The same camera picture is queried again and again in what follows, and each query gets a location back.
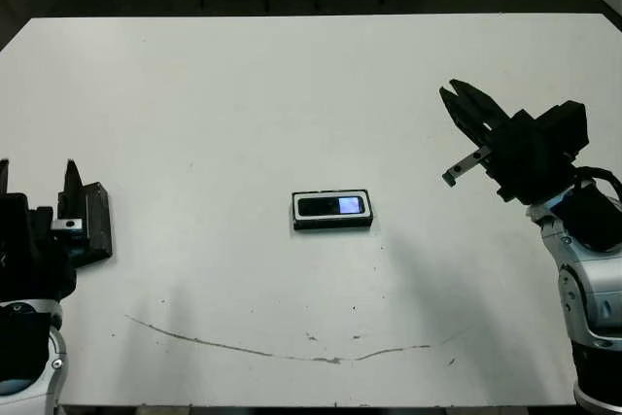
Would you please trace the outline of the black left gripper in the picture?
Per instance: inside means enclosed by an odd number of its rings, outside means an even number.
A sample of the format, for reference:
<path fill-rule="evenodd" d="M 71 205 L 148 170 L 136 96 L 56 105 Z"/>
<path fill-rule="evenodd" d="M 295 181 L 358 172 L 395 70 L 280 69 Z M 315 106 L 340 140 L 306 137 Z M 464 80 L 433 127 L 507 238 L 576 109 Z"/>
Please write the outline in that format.
<path fill-rule="evenodd" d="M 60 301 L 77 285 L 75 257 L 86 247 L 78 221 L 69 229 L 53 226 L 51 207 L 34 210 L 23 193 L 8 192 L 10 162 L 0 160 L 1 300 Z M 63 190 L 58 194 L 60 219 L 83 219 L 86 196 L 73 159 L 67 161 Z"/>

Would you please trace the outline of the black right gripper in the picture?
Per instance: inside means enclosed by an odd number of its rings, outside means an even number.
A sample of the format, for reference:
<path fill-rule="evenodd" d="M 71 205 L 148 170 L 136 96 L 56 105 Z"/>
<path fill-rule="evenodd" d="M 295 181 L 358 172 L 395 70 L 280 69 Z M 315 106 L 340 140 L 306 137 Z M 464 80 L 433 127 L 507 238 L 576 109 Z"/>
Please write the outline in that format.
<path fill-rule="evenodd" d="M 510 117 L 488 94 L 457 79 L 441 100 L 454 124 L 477 149 L 442 174 L 451 187 L 476 165 L 499 184 L 498 195 L 538 204 L 565 190 L 577 156 L 577 110 L 551 108 L 538 118 L 524 110 Z"/>

